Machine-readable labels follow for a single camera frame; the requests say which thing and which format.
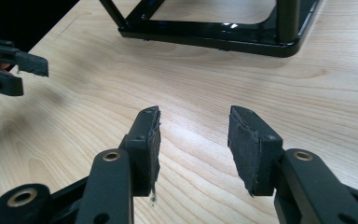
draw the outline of brass screw hole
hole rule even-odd
[[[7,205],[9,207],[20,207],[30,203],[37,195],[36,189],[23,189],[11,196]]]
[[[117,152],[109,152],[103,155],[104,161],[116,161],[120,158],[120,153]]]
[[[307,152],[303,152],[303,151],[296,151],[295,157],[302,161],[312,161],[313,160],[312,155],[310,155]]]

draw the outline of wooden table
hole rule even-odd
[[[168,1],[156,17],[232,20],[205,1],[188,1],[194,17]],[[127,15],[137,1],[115,3]],[[25,95],[0,95],[0,196],[25,183],[54,192],[88,175],[151,105],[162,112],[158,203],[137,198],[136,223],[278,222],[272,197],[250,197],[238,177],[231,105],[254,110],[284,148],[318,154],[358,189],[358,1],[323,1],[302,49],[285,59],[123,38],[95,0],[80,1],[31,52],[48,59],[50,77],[20,73]]]

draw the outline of wood grain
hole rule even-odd
[[[115,3],[128,15],[137,1]],[[206,3],[194,2],[184,20],[233,18]],[[0,95],[0,196],[34,182],[54,192],[88,175],[94,156],[117,147],[151,105],[162,112],[158,203],[136,199],[136,223],[278,223],[272,198],[250,197],[238,178],[227,148],[231,105],[254,110],[284,148],[317,153],[358,189],[358,1],[323,1],[302,49],[286,59],[123,38],[93,0],[32,53],[48,59],[50,77],[21,73],[25,95]]]

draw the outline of light wood surface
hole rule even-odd
[[[115,3],[127,15],[137,1]],[[213,4],[201,6],[203,20],[216,19],[204,9]],[[25,95],[0,95],[0,196],[88,175],[151,105],[162,112],[158,203],[137,198],[136,223],[278,223],[272,197],[250,197],[238,177],[231,105],[358,189],[358,1],[323,1],[302,49],[285,59],[123,38],[95,0],[81,0],[32,53],[48,59],[50,77],[20,73]]]

